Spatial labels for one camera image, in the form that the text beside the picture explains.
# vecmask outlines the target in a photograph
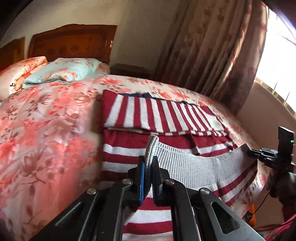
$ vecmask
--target metal screw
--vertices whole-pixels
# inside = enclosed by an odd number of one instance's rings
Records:
[[[210,193],[210,191],[207,188],[201,188],[200,193],[203,194],[203,195],[208,195]]]
[[[125,178],[122,180],[122,183],[125,185],[131,184],[131,179]]]
[[[175,181],[173,180],[173,179],[167,179],[167,180],[165,180],[165,183],[167,184],[167,185],[173,185],[174,183],[175,183]]]
[[[87,194],[93,195],[95,193],[96,193],[96,189],[95,188],[89,188],[89,189],[87,189]]]

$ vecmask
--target pillow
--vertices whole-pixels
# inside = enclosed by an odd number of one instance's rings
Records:
[[[37,66],[46,63],[45,56],[33,57],[14,63],[0,73],[0,101],[16,92],[16,81]]]
[[[94,58],[58,58],[46,67],[25,79],[23,88],[41,84],[49,80],[63,81],[83,80],[86,75],[94,73],[100,61]]]
[[[37,70],[40,70],[41,68],[43,68],[44,66],[48,65],[50,62],[41,64],[39,66],[37,66],[36,68],[34,68],[33,70],[31,70],[29,73],[24,74],[21,78],[19,78],[16,82],[15,82],[15,90],[18,91],[21,87],[22,87],[22,83],[24,82],[24,80],[26,78],[28,78],[31,74],[35,73]]]

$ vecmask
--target floral bedspread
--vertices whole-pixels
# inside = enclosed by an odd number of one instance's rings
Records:
[[[208,106],[240,146],[258,148],[223,106],[184,88],[146,79],[104,75],[51,82],[10,95],[0,107],[0,217],[16,241],[29,240],[75,198],[99,185],[102,138],[100,96],[147,93],[166,100]],[[268,175],[257,176],[232,209],[243,216]]]

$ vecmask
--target black cable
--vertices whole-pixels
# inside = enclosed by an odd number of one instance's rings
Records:
[[[266,197],[264,198],[264,200],[262,201],[262,203],[259,205],[259,207],[255,210],[255,212],[253,213],[253,215],[258,211],[258,209],[262,206],[262,204],[264,203],[264,201],[266,200],[266,198],[268,197],[268,195],[270,194],[270,191],[268,192],[268,194],[266,195]]]
[[[283,223],[283,224],[281,224],[281,225],[279,225],[279,226],[277,226],[277,227],[274,227],[274,228],[270,228],[270,229],[263,229],[263,230],[258,230],[258,229],[255,229],[255,231],[256,231],[256,232],[265,232],[265,231],[274,230],[274,229],[280,228],[280,227],[282,227],[282,226],[284,226],[284,225],[286,225],[286,224],[288,224],[288,223],[291,223],[291,222],[293,222],[293,221],[294,221],[294,219],[295,219],[295,218],[293,218],[293,219],[292,219],[292,220],[290,220],[289,222]]]

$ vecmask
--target curtain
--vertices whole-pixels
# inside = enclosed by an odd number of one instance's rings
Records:
[[[210,96],[236,114],[255,79],[267,19],[260,0],[181,1],[152,79]]]

